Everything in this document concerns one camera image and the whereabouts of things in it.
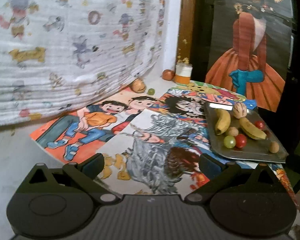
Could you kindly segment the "small brown longan fruit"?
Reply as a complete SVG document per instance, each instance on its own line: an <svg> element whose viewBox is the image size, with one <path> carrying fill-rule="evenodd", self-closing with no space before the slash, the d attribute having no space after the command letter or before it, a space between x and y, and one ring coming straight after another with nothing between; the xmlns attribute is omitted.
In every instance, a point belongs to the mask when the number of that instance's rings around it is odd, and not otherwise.
<svg viewBox="0 0 300 240"><path fill-rule="evenodd" d="M226 131L226 135L236 137L239 135L239 130L236 127L229 127Z"/></svg>

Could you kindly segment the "striped pepino melon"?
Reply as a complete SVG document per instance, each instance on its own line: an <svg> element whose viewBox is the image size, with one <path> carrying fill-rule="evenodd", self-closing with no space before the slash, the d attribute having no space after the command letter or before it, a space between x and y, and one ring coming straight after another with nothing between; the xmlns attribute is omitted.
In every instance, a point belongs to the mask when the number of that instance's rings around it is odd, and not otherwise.
<svg viewBox="0 0 300 240"><path fill-rule="evenodd" d="M130 88L135 93L143 93L146 90L146 85L142 79L137 78L130 84Z"/></svg>
<svg viewBox="0 0 300 240"><path fill-rule="evenodd" d="M247 116L247 106L242 102L237 102L233 105L232 112L235 118L244 118Z"/></svg>

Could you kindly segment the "striped pepino melon by cloth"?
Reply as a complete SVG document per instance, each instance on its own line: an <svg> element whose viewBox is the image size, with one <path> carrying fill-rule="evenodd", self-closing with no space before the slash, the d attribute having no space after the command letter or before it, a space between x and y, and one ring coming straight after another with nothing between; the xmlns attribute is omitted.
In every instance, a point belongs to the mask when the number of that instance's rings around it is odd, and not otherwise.
<svg viewBox="0 0 300 240"><path fill-rule="evenodd" d="M146 90L146 85L142 79L137 78L130 84L130 88L135 93L143 93Z"/></svg>

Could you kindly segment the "spotted ripe banana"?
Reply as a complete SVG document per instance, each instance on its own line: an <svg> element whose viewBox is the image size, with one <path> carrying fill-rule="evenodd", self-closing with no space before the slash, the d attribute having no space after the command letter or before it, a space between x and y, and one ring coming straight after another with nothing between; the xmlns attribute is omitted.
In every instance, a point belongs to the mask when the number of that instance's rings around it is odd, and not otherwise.
<svg viewBox="0 0 300 240"><path fill-rule="evenodd" d="M267 135L261 129L252 124L246 117L239 119L239 125L243 132L254 140L265 140Z"/></svg>

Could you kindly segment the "printed white cloth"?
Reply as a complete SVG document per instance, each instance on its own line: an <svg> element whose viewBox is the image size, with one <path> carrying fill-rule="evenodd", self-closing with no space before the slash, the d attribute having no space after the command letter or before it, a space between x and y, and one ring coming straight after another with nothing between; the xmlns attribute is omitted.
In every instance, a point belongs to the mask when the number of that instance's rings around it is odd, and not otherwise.
<svg viewBox="0 0 300 240"><path fill-rule="evenodd" d="M0 126L84 107L157 62L165 0L0 0Z"/></svg>

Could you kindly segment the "yellow flower sprig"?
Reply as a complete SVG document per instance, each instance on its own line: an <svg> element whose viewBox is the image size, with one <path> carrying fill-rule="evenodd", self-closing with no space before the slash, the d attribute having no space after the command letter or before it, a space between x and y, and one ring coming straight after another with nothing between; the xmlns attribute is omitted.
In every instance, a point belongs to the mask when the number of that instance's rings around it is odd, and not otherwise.
<svg viewBox="0 0 300 240"><path fill-rule="evenodd" d="M178 40L177 48L177 63L189 64L191 53L191 44L185 38L180 38Z"/></svg>

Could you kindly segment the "anime character drawing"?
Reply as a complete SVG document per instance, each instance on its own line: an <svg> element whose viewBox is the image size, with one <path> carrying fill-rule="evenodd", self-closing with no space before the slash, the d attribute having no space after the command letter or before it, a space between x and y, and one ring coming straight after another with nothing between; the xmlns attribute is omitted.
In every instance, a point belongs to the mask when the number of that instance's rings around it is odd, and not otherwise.
<svg viewBox="0 0 300 240"><path fill-rule="evenodd" d="M151 111L177 118L182 121L205 126L206 116L204 113L204 101L197 96L183 94L165 93L153 106Z"/></svg>

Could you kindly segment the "red cherry tomato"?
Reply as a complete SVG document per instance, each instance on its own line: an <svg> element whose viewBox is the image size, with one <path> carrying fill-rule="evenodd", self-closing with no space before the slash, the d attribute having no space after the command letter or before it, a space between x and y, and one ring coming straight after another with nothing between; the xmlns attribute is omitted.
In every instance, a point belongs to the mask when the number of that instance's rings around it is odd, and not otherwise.
<svg viewBox="0 0 300 240"><path fill-rule="evenodd" d="M238 134L237 136L235 136L235 141L236 141L236 147L242 149L247 144L247 137L243 134Z"/></svg>

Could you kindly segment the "small brown longan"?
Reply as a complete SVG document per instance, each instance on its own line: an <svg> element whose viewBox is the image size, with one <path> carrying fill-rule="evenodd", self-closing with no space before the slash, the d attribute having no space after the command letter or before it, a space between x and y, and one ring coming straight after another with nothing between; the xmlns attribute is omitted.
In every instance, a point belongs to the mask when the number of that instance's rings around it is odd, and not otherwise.
<svg viewBox="0 0 300 240"><path fill-rule="evenodd" d="M280 150L280 146L276 141L271 141L269 145L269 152L270 153L277 153Z"/></svg>

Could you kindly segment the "green grape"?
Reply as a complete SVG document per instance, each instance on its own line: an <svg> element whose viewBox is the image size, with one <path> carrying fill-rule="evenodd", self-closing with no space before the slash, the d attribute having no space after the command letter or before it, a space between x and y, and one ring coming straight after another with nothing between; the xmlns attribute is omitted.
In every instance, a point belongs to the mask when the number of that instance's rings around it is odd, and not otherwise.
<svg viewBox="0 0 300 240"><path fill-rule="evenodd" d="M147 94L148 94L148 95L154 95L154 94L155 94L155 89L150 88L150 89L147 91Z"/></svg>
<svg viewBox="0 0 300 240"><path fill-rule="evenodd" d="M223 145L226 148L234 148L236 146L236 139L232 135L227 135L223 140Z"/></svg>

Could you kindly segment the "white orange jar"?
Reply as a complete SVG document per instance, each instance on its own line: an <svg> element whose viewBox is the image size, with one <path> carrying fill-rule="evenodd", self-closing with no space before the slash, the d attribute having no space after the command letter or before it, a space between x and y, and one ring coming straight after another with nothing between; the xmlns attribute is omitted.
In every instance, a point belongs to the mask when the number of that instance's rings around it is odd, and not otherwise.
<svg viewBox="0 0 300 240"><path fill-rule="evenodd" d="M187 85L190 83L192 73L192 65L186 63L177 63L175 66L175 83Z"/></svg>

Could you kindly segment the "yellow banana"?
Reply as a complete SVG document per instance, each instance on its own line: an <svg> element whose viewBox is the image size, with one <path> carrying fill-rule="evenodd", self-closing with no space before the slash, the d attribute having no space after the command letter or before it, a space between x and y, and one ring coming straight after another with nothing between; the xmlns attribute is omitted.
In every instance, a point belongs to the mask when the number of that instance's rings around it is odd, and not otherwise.
<svg viewBox="0 0 300 240"><path fill-rule="evenodd" d="M215 132L217 135L221 135L225 133L231 124L231 116L230 113L225 109L215 109L215 113L218 117L218 120L215 125Z"/></svg>

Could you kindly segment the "brown wooden post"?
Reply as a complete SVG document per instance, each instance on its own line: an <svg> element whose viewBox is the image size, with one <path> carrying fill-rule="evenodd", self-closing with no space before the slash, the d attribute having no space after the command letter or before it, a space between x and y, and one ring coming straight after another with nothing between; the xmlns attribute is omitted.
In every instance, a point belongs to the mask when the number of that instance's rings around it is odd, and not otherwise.
<svg viewBox="0 0 300 240"><path fill-rule="evenodd" d="M181 0L178 40L185 38L192 46L196 0Z"/></svg>

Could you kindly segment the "red apple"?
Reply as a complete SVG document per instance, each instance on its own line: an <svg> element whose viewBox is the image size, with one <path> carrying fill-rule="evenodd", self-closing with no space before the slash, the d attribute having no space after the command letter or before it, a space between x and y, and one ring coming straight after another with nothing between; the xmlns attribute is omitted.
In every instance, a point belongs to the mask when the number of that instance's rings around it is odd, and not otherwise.
<svg viewBox="0 0 300 240"><path fill-rule="evenodd" d="M162 72L162 78L166 81L172 81L173 78L175 76L175 73L173 70L170 70L170 69L166 69Z"/></svg>

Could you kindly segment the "metal tray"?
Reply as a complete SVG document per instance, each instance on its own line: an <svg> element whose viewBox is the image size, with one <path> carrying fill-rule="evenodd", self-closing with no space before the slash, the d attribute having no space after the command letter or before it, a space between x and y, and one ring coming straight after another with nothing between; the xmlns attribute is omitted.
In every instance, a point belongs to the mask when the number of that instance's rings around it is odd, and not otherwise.
<svg viewBox="0 0 300 240"><path fill-rule="evenodd" d="M234 148L226 148L223 145L223 140L227 136L226 132L217 135L215 132L215 125L218 120L218 117L215 113L215 109L225 109L230 113L231 116L231 124L230 127L236 127L239 130L239 134L243 134L247 137L247 144L244 148L239 149L236 146ZM218 154L227 159L234 160L244 160L244 161L255 161L255 162L264 162L264 163L281 163L284 164L286 162L286 158L288 156L288 152L285 150L279 139L275 136L275 134L269 129L269 127L265 124L265 129L262 130L266 133L267 137L265 140L254 140L248 137L239 125L239 119L235 118L232 112L232 107L216 104L216 103L206 103L204 105L204 112L206 116L207 128L210 136L210 146L211 151L215 154ZM247 110L246 118L254 124L256 121L263 121L262 118L256 111ZM276 141L280 150L277 153L269 152L269 145L271 141Z"/></svg>

